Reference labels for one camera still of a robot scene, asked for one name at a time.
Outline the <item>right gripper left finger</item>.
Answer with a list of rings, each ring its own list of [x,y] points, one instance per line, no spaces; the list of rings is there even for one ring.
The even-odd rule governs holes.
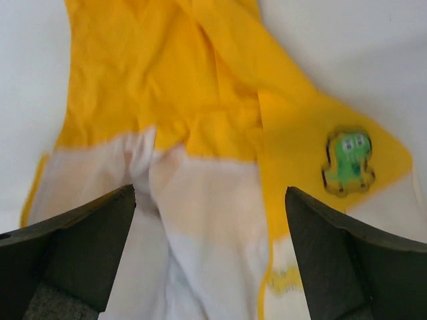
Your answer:
[[[135,211],[131,185],[1,234],[2,319],[97,319]]]

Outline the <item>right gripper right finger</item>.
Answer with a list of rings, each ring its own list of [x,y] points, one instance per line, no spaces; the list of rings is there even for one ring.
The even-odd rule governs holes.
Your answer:
[[[285,208],[312,319],[425,319],[426,244],[381,231],[296,187]]]

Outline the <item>yellow cream printed kids jacket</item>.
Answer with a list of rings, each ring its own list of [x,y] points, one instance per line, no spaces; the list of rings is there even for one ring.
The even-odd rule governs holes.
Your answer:
[[[67,1],[67,110],[24,226],[135,188],[102,319],[309,319],[294,186],[426,240],[405,146],[318,90],[255,1]]]

